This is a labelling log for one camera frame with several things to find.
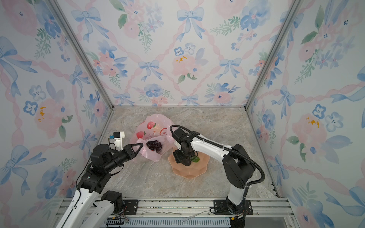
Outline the pink plastic bag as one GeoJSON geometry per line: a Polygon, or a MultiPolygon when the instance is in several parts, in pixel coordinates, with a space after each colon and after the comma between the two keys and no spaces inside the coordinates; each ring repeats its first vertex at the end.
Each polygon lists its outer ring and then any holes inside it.
{"type": "Polygon", "coordinates": [[[138,155],[145,159],[158,162],[164,153],[175,147],[175,140],[170,131],[171,125],[173,125],[173,122],[163,114],[148,116],[135,130],[130,144],[143,143],[144,146],[138,155]],[[151,151],[146,146],[148,141],[155,140],[161,142],[163,145],[159,153],[151,151]]]}

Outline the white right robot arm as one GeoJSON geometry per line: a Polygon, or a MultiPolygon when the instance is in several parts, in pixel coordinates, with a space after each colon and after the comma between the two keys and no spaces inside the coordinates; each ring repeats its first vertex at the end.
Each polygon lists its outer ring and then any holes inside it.
{"type": "Polygon", "coordinates": [[[233,147],[219,144],[204,138],[198,132],[176,125],[170,131],[177,146],[177,150],[173,152],[177,164],[189,166],[199,153],[203,153],[223,165],[226,178],[231,184],[226,198],[228,211],[235,216],[242,215],[245,212],[248,183],[256,170],[244,148],[238,144],[233,147]]]}

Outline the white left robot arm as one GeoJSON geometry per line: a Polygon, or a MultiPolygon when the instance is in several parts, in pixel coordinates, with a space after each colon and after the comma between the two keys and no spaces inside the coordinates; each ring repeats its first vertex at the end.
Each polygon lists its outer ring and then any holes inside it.
{"type": "Polygon", "coordinates": [[[112,171],[134,159],[142,148],[142,143],[128,144],[120,151],[112,149],[108,144],[96,146],[90,157],[91,163],[86,166],[85,173],[77,183],[77,191],[56,227],[100,228],[112,214],[117,214],[120,218],[125,204],[123,195],[115,191],[107,191],[91,215],[86,215],[97,202],[112,176],[112,171]]]}

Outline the purple grape bunch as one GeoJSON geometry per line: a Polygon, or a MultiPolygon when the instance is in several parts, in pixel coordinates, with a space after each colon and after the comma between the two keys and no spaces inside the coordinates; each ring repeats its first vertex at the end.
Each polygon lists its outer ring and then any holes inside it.
{"type": "Polygon", "coordinates": [[[155,141],[148,141],[146,143],[146,146],[151,150],[151,151],[156,151],[157,153],[159,153],[162,150],[162,143],[155,140],[155,141]]]}

